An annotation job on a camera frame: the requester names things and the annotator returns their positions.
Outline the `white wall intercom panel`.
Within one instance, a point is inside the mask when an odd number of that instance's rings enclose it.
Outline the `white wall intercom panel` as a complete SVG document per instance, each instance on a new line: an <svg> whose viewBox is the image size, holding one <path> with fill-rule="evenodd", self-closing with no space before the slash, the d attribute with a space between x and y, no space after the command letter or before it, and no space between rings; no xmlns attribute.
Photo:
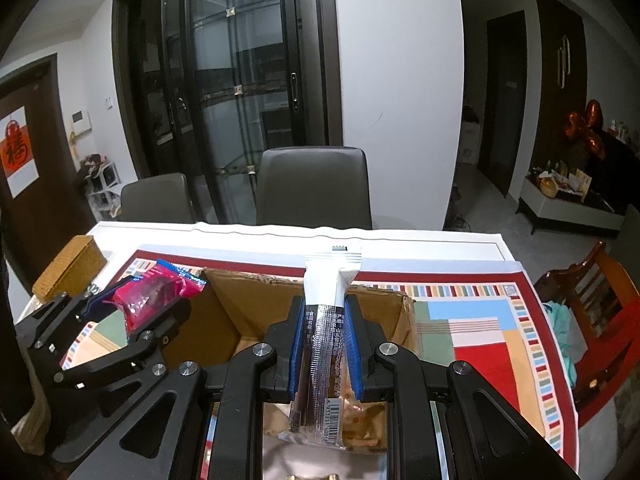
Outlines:
<svg viewBox="0 0 640 480"><path fill-rule="evenodd" d="M73 133L80 136L92 129L91 119L88 110L78 110L72 114Z"/></svg>

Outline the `woven wicker tissue box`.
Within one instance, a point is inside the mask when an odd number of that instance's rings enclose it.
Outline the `woven wicker tissue box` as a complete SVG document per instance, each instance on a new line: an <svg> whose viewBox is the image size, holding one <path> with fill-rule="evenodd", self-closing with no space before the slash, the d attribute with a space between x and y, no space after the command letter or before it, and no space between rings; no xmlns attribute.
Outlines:
<svg viewBox="0 0 640 480"><path fill-rule="evenodd" d="M76 235L42 272L32 293L43 304L66 292L77 296L106 266L107 260L90 235Z"/></svg>

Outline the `gold biscuit bag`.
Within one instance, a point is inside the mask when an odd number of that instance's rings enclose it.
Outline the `gold biscuit bag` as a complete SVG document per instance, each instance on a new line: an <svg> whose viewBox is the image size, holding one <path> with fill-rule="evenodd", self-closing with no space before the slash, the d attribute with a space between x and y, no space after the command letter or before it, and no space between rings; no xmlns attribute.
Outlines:
<svg viewBox="0 0 640 480"><path fill-rule="evenodd" d="M262 432L280 438L288 430L290 404L265 404ZM378 454L387 448L386 404L361 403L351 388L346 390L341 416L342 448L358 454Z"/></svg>

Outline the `brown cardboard box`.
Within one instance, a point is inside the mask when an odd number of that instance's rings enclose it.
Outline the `brown cardboard box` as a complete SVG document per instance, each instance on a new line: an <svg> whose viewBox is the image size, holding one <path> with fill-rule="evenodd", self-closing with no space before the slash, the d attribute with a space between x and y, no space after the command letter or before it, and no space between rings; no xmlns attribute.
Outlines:
<svg viewBox="0 0 640 480"><path fill-rule="evenodd" d="M170 370L184 361L209 367L229 361L265 339L268 327L288 317L292 299L303 293L304 271L258 266L250 272L205 268L205 288L191 298L190 318L163 350ZM416 348L413 300L382 286L352 285L362 316L381 325L385 338Z"/></svg>

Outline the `grey dining chair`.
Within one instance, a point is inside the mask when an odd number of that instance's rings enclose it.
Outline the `grey dining chair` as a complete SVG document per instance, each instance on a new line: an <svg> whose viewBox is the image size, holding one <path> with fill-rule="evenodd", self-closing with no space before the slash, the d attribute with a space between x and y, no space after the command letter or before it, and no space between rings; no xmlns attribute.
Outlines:
<svg viewBox="0 0 640 480"><path fill-rule="evenodd" d="M126 184L120 194L119 220L194 223L196 214L186 176L175 172Z"/></svg>
<svg viewBox="0 0 640 480"><path fill-rule="evenodd" d="M349 146L264 151L257 179L256 223L372 229L366 154Z"/></svg>

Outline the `grey dining chair centre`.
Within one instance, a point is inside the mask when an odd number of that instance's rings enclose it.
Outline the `grey dining chair centre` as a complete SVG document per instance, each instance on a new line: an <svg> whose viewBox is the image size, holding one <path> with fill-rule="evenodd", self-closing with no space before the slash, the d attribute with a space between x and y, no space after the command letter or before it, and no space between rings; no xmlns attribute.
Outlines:
<svg viewBox="0 0 640 480"><path fill-rule="evenodd" d="M256 223L372 229L366 154L349 146L264 151L257 179Z"/></svg>

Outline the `white shoe rack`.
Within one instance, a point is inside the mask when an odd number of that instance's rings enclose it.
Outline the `white shoe rack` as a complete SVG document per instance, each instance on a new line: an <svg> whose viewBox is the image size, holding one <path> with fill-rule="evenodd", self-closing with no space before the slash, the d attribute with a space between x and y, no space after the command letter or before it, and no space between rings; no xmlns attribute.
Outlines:
<svg viewBox="0 0 640 480"><path fill-rule="evenodd" d="M120 213L122 184L114 162L100 154L88 155L81 159L77 177L96 220L115 220Z"/></svg>

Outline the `red balloon decoration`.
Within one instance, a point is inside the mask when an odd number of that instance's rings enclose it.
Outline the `red balloon decoration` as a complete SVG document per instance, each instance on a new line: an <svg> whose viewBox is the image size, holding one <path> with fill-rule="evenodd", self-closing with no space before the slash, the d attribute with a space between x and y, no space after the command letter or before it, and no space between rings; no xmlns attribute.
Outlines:
<svg viewBox="0 0 640 480"><path fill-rule="evenodd" d="M605 158L605 150L600 132L604 119L601 104L597 100L590 100L582 112L570 112L567 115L564 134L567 139L578 140L585 144L588 150L597 156Z"/></svg>

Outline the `white low cabinet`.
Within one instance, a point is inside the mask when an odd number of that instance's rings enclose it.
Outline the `white low cabinet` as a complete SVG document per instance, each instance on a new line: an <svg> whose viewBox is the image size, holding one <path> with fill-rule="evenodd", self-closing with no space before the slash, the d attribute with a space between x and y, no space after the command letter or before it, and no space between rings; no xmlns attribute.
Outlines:
<svg viewBox="0 0 640 480"><path fill-rule="evenodd" d="M532 234L536 231L559 231L615 236L625 219L614 212L549 198L529 180L523 182L516 214L524 214Z"/></svg>

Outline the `grey dining chair left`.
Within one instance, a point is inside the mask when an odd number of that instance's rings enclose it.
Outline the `grey dining chair left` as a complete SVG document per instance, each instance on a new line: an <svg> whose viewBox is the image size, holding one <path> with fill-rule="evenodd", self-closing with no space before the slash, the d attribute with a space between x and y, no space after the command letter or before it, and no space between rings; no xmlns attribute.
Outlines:
<svg viewBox="0 0 640 480"><path fill-rule="evenodd" d="M175 172L126 184L120 194L119 220L194 223L196 214L186 176Z"/></svg>

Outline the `pink blue snack packet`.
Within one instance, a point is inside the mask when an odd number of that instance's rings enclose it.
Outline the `pink blue snack packet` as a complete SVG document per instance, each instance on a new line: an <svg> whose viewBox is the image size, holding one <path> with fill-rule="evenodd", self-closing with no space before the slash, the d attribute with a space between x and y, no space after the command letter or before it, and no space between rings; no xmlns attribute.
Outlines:
<svg viewBox="0 0 640 480"><path fill-rule="evenodd" d="M174 300L190 299L205 285L202 278L160 259L141 275L118 285L106 301L122 312L127 337L132 339L134 334L144 332Z"/></svg>

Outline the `black glass sliding door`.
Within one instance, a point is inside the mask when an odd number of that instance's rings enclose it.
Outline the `black glass sliding door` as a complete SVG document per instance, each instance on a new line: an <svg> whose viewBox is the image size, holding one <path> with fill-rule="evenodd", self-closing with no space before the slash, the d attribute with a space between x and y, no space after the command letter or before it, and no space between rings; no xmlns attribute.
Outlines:
<svg viewBox="0 0 640 480"><path fill-rule="evenodd" d="M343 141L335 0L114 0L112 38L134 168L203 221L255 221L270 148Z"/></svg>

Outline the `red fu door poster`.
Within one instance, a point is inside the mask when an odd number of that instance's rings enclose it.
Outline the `red fu door poster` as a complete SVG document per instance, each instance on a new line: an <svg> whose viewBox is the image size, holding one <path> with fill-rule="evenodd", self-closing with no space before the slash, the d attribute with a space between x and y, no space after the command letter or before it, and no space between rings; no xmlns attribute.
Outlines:
<svg viewBox="0 0 640 480"><path fill-rule="evenodd" d="M1 168L12 198L39 179L24 106L1 119Z"/></svg>

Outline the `red wooden chair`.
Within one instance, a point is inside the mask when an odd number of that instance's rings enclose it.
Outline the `red wooden chair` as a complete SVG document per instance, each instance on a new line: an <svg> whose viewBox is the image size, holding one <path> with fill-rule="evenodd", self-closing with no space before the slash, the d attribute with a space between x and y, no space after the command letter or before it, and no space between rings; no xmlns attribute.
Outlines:
<svg viewBox="0 0 640 480"><path fill-rule="evenodd" d="M578 425L585 426L639 363L639 289L603 242L581 262L546 272L535 289L540 300L568 307L585 341L573 389Z"/></svg>

